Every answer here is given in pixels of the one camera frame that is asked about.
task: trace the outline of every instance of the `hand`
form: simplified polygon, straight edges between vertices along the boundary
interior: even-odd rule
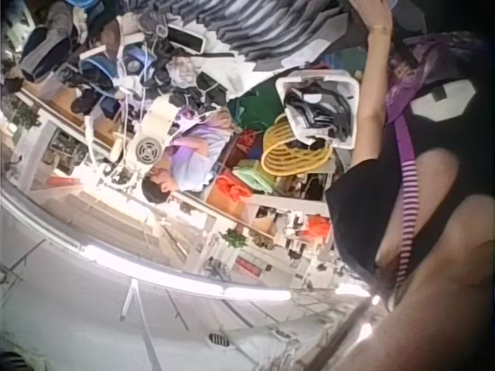
[[[391,33],[392,13],[387,0],[350,0],[350,3],[370,32],[380,30]]]

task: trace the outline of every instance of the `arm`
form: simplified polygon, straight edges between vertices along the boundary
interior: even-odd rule
[[[356,147],[351,166],[371,158],[378,158],[380,154],[385,122],[390,41],[390,35],[378,32],[372,32],[368,37],[368,58],[357,109]]]
[[[368,56],[357,109],[357,137],[351,166],[378,158],[385,122],[387,62],[392,17],[386,0],[352,0],[354,8],[370,30]]]
[[[173,139],[171,145],[178,145],[194,149],[198,155],[208,156],[208,143],[202,138],[179,137]]]

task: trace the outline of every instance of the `purple bag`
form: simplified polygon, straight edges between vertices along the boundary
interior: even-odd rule
[[[473,53],[485,49],[485,44],[468,32],[417,36],[405,40],[404,44],[418,65],[412,68],[407,58],[393,51],[389,61],[390,80],[386,97],[387,123],[393,123],[395,126],[403,189],[403,232],[396,292],[408,274],[419,206],[415,152],[403,113],[424,85],[465,78],[459,68],[459,62],[469,60]]]

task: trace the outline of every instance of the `person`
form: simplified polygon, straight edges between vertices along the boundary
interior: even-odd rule
[[[233,132],[232,117],[226,107],[197,124],[187,136],[172,140],[178,147],[167,148],[162,159],[142,180],[142,192],[150,203],[164,203],[172,191],[196,191],[207,178]]]
[[[335,370],[486,369],[472,361],[493,331],[491,67],[450,60],[469,78],[417,92],[403,113],[414,150],[406,168],[399,129],[385,125],[391,11],[386,0],[351,3],[369,30],[367,62],[351,167],[326,200],[343,262],[392,312]],[[396,285],[399,255],[408,269]]]
[[[65,2],[54,2],[44,25],[29,35],[19,64],[7,73],[4,86],[7,94],[20,91],[23,80],[39,83],[46,79],[69,56],[77,43],[73,15]]]

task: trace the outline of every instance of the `red sign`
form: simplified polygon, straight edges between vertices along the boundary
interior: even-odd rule
[[[243,257],[237,257],[235,260],[235,264],[237,264],[239,267],[245,269],[255,277],[260,277],[261,276],[261,268],[255,266],[251,262],[245,260]]]

